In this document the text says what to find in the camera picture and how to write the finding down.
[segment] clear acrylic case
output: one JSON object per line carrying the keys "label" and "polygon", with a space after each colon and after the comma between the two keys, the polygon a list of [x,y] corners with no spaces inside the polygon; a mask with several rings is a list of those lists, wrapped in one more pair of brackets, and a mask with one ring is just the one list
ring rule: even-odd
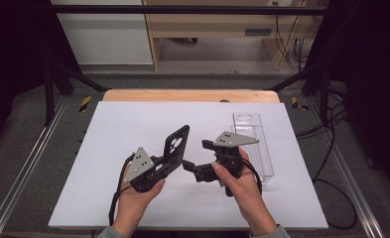
{"label": "clear acrylic case", "polygon": [[241,148],[248,153],[250,163],[256,169],[263,187],[265,187],[274,175],[274,171],[260,114],[257,112],[234,112],[232,115],[235,133],[259,139],[259,143],[245,145]]}

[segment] person's right hand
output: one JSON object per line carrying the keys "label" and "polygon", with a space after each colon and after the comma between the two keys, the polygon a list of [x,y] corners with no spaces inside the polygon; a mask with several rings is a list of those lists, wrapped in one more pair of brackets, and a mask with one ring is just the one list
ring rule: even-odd
{"label": "person's right hand", "polygon": [[[248,155],[241,148],[240,155],[248,160]],[[277,225],[259,192],[254,174],[246,167],[240,178],[235,178],[221,164],[212,163],[216,175],[222,185],[228,186],[238,203],[240,212],[250,226],[253,236],[274,232]]]}

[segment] gray carpet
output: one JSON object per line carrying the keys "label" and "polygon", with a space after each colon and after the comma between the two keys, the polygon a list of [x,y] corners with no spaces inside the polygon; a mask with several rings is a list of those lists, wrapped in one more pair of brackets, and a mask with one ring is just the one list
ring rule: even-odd
{"label": "gray carpet", "polygon": [[[262,89],[272,86],[281,75],[110,75],[96,78],[107,87],[123,88],[251,88]],[[69,99],[64,115],[52,135],[39,163],[28,181],[20,200],[4,228],[5,237],[80,237],[88,236],[89,231],[61,231],[48,227],[53,205],[59,198],[65,180],[73,164],[75,153],[79,150],[80,140],[89,125],[96,101],[102,93],[95,92],[73,83],[77,89]],[[91,95],[85,112],[78,112],[84,96]],[[317,125],[309,110],[293,109],[292,96],[297,96],[301,105],[307,101],[296,90],[284,90],[280,99],[286,106],[295,132],[308,130]],[[0,204],[8,192],[10,185],[31,152],[34,143],[43,130],[45,120],[44,90],[35,88],[18,96],[14,102],[14,110],[0,135]],[[350,169],[357,179],[381,229],[386,237],[390,237],[390,182],[381,171],[367,166],[366,154],[347,121],[335,126],[338,143]],[[311,176],[314,176],[325,156],[327,147],[322,135],[300,140],[300,148]],[[328,161],[322,174],[341,190],[344,190],[337,170],[331,160]],[[345,226],[353,217],[351,208],[345,198],[324,183],[317,183],[316,190],[321,199],[328,221]],[[361,223],[349,230],[330,228],[320,231],[290,231],[293,237],[366,237]],[[137,232],[135,237],[240,237],[244,232]]]}

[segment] gray sleeve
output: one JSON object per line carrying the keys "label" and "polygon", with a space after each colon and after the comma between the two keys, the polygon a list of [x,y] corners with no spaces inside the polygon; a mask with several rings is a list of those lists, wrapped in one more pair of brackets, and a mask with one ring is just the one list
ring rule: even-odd
{"label": "gray sleeve", "polygon": [[282,225],[279,225],[278,228],[266,235],[261,236],[250,236],[251,238],[290,238],[290,235],[288,235],[287,231],[285,231],[284,227]]}
{"label": "gray sleeve", "polygon": [[125,238],[111,226],[105,227],[105,229],[97,236],[97,238]]}

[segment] white table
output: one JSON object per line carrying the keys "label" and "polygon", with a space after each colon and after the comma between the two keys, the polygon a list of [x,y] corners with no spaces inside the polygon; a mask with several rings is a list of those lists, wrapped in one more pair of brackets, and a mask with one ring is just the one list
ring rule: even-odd
{"label": "white table", "polygon": [[[233,112],[258,112],[275,175],[263,198],[277,223],[287,229],[327,228],[284,104],[214,102],[99,102],[49,226],[103,229],[127,157],[143,146],[162,156],[164,141],[191,126],[185,160],[214,161],[201,140],[214,140],[232,125]],[[149,205],[141,229],[240,230],[248,225],[233,198],[217,182],[196,182],[176,169]]]}

